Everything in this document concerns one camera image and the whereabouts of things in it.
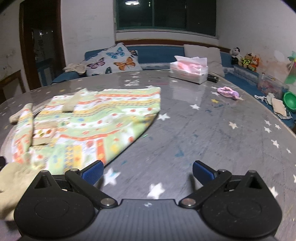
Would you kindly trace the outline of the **colourful striped children's garment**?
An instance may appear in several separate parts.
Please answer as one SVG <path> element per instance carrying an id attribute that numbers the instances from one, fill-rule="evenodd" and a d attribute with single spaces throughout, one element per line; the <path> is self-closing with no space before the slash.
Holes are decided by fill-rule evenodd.
<path id="1" fill-rule="evenodd" d="M 11 160 L 62 174 L 100 160 L 108 164 L 152 124 L 161 89 L 81 89 L 57 95 L 37 115 L 26 104 L 16 114 Z"/>

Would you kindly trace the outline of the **pink scrunchie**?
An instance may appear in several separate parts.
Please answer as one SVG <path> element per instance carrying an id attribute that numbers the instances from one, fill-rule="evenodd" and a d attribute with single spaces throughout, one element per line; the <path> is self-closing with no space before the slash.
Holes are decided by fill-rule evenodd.
<path id="1" fill-rule="evenodd" d="M 234 99 L 234 100 L 238 100 L 239 99 L 239 93 L 236 92 L 235 90 L 233 90 L 232 88 L 227 87 L 227 86 L 225 86 L 225 87 L 219 87 L 217 89 L 217 92 L 220 95 L 222 95 L 222 96 L 224 96 L 226 98 L 231 98 L 231 99 Z"/>

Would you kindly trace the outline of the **beige folded cloth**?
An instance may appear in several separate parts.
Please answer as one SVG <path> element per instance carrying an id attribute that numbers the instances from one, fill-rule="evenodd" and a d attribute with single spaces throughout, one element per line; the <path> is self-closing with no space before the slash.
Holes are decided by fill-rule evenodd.
<path id="1" fill-rule="evenodd" d="M 282 120 L 290 120 L 292 116 L 286 109 L 283 101 L 276 99 L 273 93 L 268 93 L 266 96 L 267 103 L 272 106 L 274 113 Z"/>

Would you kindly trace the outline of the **black small box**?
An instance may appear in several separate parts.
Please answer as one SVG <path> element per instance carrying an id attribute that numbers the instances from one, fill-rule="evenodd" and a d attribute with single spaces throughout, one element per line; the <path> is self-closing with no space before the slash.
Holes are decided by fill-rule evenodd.
<path id="1" fill-rule="evenodd" d="M 215 75 L 208 74 L 207 80 L 213 83 L 217 83 L 219 81 L 219 78 Z"/>

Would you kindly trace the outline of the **clear plastic storage box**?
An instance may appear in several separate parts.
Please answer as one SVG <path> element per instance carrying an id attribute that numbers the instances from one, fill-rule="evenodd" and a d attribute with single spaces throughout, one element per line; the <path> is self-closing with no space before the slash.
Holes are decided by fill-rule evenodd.
<path id="1" fill-rule="evenodd" d="M 283 95 L 286 92 L 289 92 L 288 85 L 282 83 L 272 76 L 265 74 L 259 75 L 257 89 L 265 95 L 272 93 L 277 99 L 282 99 Z"/>

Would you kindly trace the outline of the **pink tissue box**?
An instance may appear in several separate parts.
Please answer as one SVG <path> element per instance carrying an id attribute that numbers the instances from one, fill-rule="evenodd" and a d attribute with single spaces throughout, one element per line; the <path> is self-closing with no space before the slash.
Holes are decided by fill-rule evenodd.
<path id="1" fill-rule="evenodd" d="M 175 62 L 170 63 L 170 77 L 196 84 L 207 81 L 207 58 L 175 56 L 175 59 Z"/>

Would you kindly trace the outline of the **beige cloth on sofa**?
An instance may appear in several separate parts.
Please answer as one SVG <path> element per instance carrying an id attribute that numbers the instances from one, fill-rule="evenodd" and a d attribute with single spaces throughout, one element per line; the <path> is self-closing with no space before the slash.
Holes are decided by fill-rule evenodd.
<path id="1" fill-rule="evenodd" d="M 64 72 L 76 72 L 82 75 L 86 72 L 86 66 L 83 63 L 70 63 L 63 68 Z"/>

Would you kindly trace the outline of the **green plastic bowl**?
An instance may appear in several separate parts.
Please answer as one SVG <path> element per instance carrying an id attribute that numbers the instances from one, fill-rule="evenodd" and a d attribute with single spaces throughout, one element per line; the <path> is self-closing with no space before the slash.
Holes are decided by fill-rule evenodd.
<path id="1" fill-rule="evenodd" d="M 283 95 L 283 103 L 289 111 L 292 113 L 296 112 L 296 95 L 292 92 L 286 92 Z"/>

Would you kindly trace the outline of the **yellow-vested teddy bear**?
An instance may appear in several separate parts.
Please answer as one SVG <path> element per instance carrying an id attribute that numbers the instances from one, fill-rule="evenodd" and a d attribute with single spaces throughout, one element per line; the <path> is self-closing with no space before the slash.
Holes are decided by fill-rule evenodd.
<path id="1" fill-rule="evenodd" d="M 240 63 L 241 67 L 247 68 L 248 65 L 251 64 L 252 60 L 254 58 L 254 55 L 252 53 L 247 53 L 243 58 L 241 58 Z"/>

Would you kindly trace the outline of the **orange plush toy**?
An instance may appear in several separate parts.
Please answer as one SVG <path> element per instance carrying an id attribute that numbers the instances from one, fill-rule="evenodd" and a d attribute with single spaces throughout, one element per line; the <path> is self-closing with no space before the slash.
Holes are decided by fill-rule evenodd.
<path id="1" fill-rule="evenodd" d="M 248 68 L 253 71 L 253 72 L 256 72 L 257 71 L 257 67 L 259 65 L 259 61 L 260 61 L 260 58 L 255 55 L 251 61 L 251 63 L 248 65 Z"/>

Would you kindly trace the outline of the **wooden side table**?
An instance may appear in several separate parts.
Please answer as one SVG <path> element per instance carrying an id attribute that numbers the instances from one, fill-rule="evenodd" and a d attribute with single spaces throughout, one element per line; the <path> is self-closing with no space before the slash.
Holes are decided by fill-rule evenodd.
<path id="1" fill-rule="evenodd" d="M 10 99 L 25 92 L 26 90 L 20 70 L 1 80 L 1 93 L 4 95 L 5 99 Z"/>

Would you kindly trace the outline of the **panda plush toy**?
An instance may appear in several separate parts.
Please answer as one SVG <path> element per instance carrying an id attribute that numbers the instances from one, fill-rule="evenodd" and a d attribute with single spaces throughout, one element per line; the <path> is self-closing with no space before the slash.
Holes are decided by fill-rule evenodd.
<path id="1" fill-rule="evenodd" d="M 242 56 L 240 54 L 240 49 L 238 47 L 235 47 L 232 50 L 230 50 L 230 55 L 231 55 L 231 64 L 232 65 L 237 65 L 238 62 L 242 58 Z"/>

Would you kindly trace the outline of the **butterfly print pillow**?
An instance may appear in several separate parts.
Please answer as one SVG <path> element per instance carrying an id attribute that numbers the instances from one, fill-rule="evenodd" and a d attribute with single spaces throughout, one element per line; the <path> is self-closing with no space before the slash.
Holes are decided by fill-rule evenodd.
<path id="1" fill-rule="evenodd" d="M 122 73 L 130 71 L 142 71 L 137 60 L 137 53 L 131 52 L 123 43 L 118 43 L 107 49 L 95 51 L 85 57 L 83 62 L 86 66 L 88 77 Z"/>

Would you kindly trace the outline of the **blue sofa bench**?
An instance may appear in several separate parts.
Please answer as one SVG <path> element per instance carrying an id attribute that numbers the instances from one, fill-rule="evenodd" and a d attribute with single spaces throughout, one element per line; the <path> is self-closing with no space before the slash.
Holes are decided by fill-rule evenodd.
<path id="1" fill-rule="evenodd" d="M 148 67 L 148 70 L 156 70 L 156 69 L 168 69 L 167 65 L 169 62 L 173 61 L 174 55 L 182 55 L 184 56 L 184 48 L 181 46 L 127 46 L 127 48 L 132 51 L 132 57 L 139 57 L 138 62 L 140 64 L 150 64 L 155 65 L 156 67 Z M 98 55 L 104 49 L 92 50 L 88 51 L 84 54 L 84 61 L 91 59 Z M 229 74 L 225 75 L 225 78 L 231 83 L 237 85 L 247 93 L 251 95 L 259 94 L 259 90 L 257 89 L 259 74 L 255 73 L 251 70 L 243 69 L 238 65 L 231 64 L 231 57 L 229 53 L 220 52 L 222 66 L 225 68 L 230 68 Z M 79 75 L 76 72 L 64 72 L 53 80 L 53 83 L 65 82 L 73 79 L 77 79 L 80 77 L 86 77 L 86 74 Z M 291 113 L 291 119 L 284 120 L 284 124 L 286 124 L 293 132 L 295 132 L 295 114 Z"/>

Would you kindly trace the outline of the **colourful pinwheel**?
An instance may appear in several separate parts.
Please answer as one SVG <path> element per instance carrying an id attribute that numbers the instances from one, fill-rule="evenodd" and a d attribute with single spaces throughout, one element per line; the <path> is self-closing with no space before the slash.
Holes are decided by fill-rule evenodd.
<path id="1" fill-rule="evenodd" d="M 285 84 L 294 84 L 296 80 L 296 52 L 292 51 L 292 54 L 288 56 L 290 65 L 288 67 L 289 73 L 285 79 Z"/>

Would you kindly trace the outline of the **dark wooden door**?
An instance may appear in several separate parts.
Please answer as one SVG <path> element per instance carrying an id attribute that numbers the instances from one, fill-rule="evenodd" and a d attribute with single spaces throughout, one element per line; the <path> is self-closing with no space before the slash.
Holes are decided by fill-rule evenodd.
<path id="1" fill-rule="evenodd" d="M 19 34 L 29 90 L 51 85 L 66 65 L 61 1 L 22 1 Z"/>

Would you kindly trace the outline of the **dark window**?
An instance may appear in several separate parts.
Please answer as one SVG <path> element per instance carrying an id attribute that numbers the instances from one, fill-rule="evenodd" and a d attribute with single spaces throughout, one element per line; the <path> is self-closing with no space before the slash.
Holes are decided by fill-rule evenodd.
<path id="1" fill-rule="evenodd" d="M 216 35 L 216 1 L 116 1 L 118 30 L 181 30 Z"/>

